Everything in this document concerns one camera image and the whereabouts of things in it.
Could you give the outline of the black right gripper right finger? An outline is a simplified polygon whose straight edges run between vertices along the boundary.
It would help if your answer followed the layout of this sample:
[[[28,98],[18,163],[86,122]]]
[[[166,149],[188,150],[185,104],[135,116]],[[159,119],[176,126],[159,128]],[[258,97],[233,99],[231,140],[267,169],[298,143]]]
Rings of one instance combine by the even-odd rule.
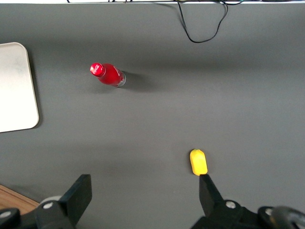
[[[223,199],[209,175],[199,176],[199,200],[204,216],[192,226],[193,229],[270,229],[270,215],[260,207],[256,213],[236,201]]]

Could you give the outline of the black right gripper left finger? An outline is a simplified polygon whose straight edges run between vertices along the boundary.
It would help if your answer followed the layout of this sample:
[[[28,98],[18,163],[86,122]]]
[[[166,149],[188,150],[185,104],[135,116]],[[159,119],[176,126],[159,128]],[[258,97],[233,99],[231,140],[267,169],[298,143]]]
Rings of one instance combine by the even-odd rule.
[[[59,197],[43,200],[22,215],[18,208],[0,211],[2,229],[75,229],[92,200],[91,175],[83,174]]]

